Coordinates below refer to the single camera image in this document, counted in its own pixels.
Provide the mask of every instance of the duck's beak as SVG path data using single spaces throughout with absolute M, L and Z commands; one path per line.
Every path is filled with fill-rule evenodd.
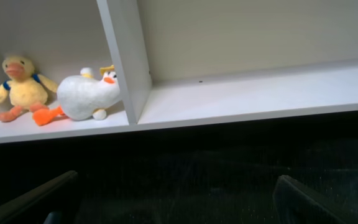
M 109 83 L 109 84 L 114 84 L 115 83 L 115 81 L 110 77 L 104 78 L 103 81 L 105 81 L 106 83 Z
M 19 63 L 11 63 L 7 66 L 5 72 L 14 78 L 19 78 L 24 73 L 24 67 Z

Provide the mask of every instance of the shelf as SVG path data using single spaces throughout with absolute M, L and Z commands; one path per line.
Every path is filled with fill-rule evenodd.
M 54 102 L 50 108 L 56 106 L 58 103 Z M 128 128 L 128 120 L 122 102 L 111 107 L 108 115 L 102 121 L 94 119 L 72 121 L 62 117 L 63 119 L 39 127 L 32 119 L 32 113 L 27 112 L 10 123 L 0 122 L 0 143 L 116 133 Z
M 161 83 L 138 123 L 171 128 L 354 110 L 358 64 L 339 62 Z

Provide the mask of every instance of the dark background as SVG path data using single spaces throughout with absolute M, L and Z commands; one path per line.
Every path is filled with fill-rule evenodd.
M 68 170 L 76 223 L 278 223 L 280 175 L 358 215 L 358 111 L 0 144 L 0 205 Z

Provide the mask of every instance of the plush toy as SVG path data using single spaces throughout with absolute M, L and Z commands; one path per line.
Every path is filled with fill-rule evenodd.
M 0 121 L 13 121 L 24 110 L 35 112 L 42 108 L 48 108 L 45 106 L 48 93 L 41 84 L 44 84 L 52 92 L 56 92 L 58 85 L 55 82 L 35 73 L 33 63 L 24 57 L 8 57 L 3 61 L 2 67 L 11 79 L 0 85 L 0 103 L 7 98 L 9 93 L 14 107 L 10 111 L 0 113 Z
M 119 86 L 114 66 L 101 68 L 102 80 L 95 80 L 90 68 L 83 68 L 81 75 L 67 77 L 57 90 L 60 106 L 53 110 L 41 109 L 33 114 L 34 121 L 45 125 L 58 115 L 74 120 L 106 118 L 106 110 L 120 101 Z

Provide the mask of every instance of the straw hat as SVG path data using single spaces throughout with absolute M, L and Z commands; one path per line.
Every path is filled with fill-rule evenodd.
M 103 74 L 104 74 L 105 72 L 110 72 L 110 71 L 114 71 L 114 65 L 100 68 L 100 74 L 101 74 L 102 76 L 103 76 Z

